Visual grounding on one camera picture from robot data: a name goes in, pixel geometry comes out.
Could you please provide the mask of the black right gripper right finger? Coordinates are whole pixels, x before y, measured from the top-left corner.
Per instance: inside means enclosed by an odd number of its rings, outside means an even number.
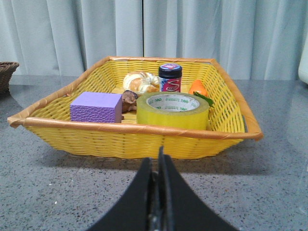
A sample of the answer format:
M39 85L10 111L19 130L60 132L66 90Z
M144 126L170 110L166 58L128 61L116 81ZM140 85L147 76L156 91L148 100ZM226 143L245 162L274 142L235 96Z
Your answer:
M158 190L164 231L235 231L194 193L164 148L158 155Z

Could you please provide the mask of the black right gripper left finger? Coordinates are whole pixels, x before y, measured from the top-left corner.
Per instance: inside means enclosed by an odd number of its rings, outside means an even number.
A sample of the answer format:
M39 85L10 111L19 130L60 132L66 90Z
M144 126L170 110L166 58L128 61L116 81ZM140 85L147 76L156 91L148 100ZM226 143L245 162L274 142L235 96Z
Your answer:
M148 187L152 161L143 159L133 181L117 203L90 231L146 231L148 220Z

